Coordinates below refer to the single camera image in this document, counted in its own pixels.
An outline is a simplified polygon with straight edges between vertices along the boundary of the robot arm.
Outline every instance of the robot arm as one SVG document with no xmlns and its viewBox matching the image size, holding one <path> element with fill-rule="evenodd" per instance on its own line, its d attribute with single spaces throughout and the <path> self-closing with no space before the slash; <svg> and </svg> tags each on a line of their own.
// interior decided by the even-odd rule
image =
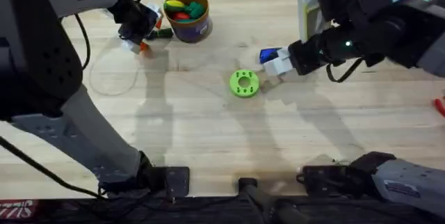
<svg viewBox="0 0 445 224">
<path fill-rule="evenodd" d="M 310 196 L 368 195 L 445 218 L 445 171 L 397 159 L 392 154 L 370 152 L 349 166 L 305 166 L 297 180 Z"/>
<path fill-rule="evenodd" d="M 334 21 L 308 41 L 299 40 L 287 49 L 271 54 L 264 62 L 269 75 L 296 69 L 306 75 L 327 66 L 338 66 L 359 58 L 368 67 L 385 57 L 406 68 L 421 67 L 445 77 L 445 1 L 444 0 L 317 0 L 324 21 Z M 336 80 L 342 82 L 350 74 Z"/>
<path fill-rule="evenodd" d="M 92 103 L 82 85 L 81 62 L 59 20 L 108 7 L 115 21 L 128 28 L 145 20 L 131 32 L 137 40 L 154 26 L 143 5 L 133 0 L 0 0 L 0 6 L 0 120 L 66 153 L 108 192 L 166 190 L 165 168 L 154 168 L 143 152 L 127 144 Z M 186 195 L 188 169 L 176 174 L 186 183 L 175 193 Z"/>
</svg>

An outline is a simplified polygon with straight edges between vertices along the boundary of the red toy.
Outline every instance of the red toy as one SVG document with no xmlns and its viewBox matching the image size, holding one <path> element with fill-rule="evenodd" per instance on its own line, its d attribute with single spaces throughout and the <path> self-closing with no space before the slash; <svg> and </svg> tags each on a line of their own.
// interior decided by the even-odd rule
<svg viewBox="0 0 445 224">
<path fill-rule="evenodd" d="M 173 19 L 177 20 L 177 19 L 190 19 L 190 15 L 187 15 L 186 13 L 183 12 L 178 12 L 175 13 L 175 15 L 173 15 Z"/>
</svg>

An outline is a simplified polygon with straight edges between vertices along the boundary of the sticker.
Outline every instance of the sticker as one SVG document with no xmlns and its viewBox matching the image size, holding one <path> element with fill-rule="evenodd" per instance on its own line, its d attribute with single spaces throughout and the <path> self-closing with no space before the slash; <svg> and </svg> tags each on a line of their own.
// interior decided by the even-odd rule
<svg viewBox="0 0 445 224">
<path fill-rule="evenodd" d="M 206 32 L 206 30 L 207 30 L 207 25 L 205 25 L 205 26 L 201 29 L 200 34 L 204 34 L 204 33 Z"/>
<path fill-rule="evenodd" d="M 415 186 L 391 180 L 384 180 L 383 183 L 385 183 L 385 187 L 387 188 L 388 191 L 402 193 L 412 197 L 420 198 L 420 193 L 417 190 L 417 187 Z"/>
<path fill-rule="evenodd" d="M 37 204 L 38 200 L 0 200 L 0 220 L 30 218 Z"/>
</svg>

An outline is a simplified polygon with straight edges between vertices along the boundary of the red object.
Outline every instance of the red object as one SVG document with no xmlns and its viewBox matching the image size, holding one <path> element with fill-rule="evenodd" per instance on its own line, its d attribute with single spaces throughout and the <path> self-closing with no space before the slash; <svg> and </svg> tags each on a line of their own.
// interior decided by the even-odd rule
<svg viewBox="0 0 445 224">
<path fill-rule="evenodd" d="M 434 106 L 436 107 L 437 111 L 445 117 L 445 106 L 442 104 L 442 101 L 440 99 L 434 100 Z"/>
<path fill-rule="evenodd" d="M 179 12 L 179 13 L 175 13 L 175 15 L 173 16 L 174 20 L 177 19 L 190 19 L 190 15 L 187 15 L 186 13 L 183 12 Z"/>
<path fill-rule="evenodd" d="M 0 220 L 33 217 L 38 200 L 0 200 Z"/>
</svg>

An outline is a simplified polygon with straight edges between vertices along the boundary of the orange object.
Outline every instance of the orange object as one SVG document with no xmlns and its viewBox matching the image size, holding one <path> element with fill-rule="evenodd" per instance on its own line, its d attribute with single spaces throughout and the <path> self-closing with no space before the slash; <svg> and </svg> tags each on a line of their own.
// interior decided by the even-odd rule
<svg viewBox="0 0 445 224">
<path fill-rule="evenodd" d="M 148 45 L 145 44 L 144 42 L 140 43 L 140 51 L 145 51 L 148 49 Z"/>
<path fill-rule="evenodd" d="M 158 19 L 158 22 L 156 23 L 156 28 L 157 29 L 161 29 L 161 25 L 162 25 L 162 19 L 164 18 L 164 15 L 161 15 Z"/>
<path fill-rule="evenodd" d="M 190 19 L 190 15 L 187 15 L 186 13 L 183 13 L 183 12 L 178 12 L 178 13 L 175 13 L 175 14 L 173 15 L 173 19 L 174 19 L 174 20 L 178 20 L 178 19 Z"/>
</svg>

